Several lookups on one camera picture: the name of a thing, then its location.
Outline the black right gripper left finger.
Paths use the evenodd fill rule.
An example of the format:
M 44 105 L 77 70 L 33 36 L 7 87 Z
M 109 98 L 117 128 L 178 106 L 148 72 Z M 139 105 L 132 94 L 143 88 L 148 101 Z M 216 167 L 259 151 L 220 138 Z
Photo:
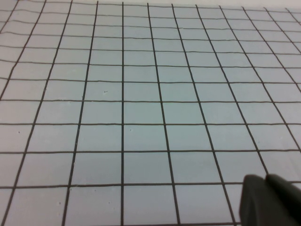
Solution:
M 265 180 L 257 175 L 244 177 L 239 207 L 243 226 L 270 226 L 268 201 L 271 193 Z

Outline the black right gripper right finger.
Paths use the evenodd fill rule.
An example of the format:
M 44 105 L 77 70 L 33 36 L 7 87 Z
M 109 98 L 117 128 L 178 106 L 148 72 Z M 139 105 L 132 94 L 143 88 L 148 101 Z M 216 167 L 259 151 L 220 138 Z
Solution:
M 301 225 L 301 190 L 276 174 L 268 174 L 265 180 L 290 216 Z

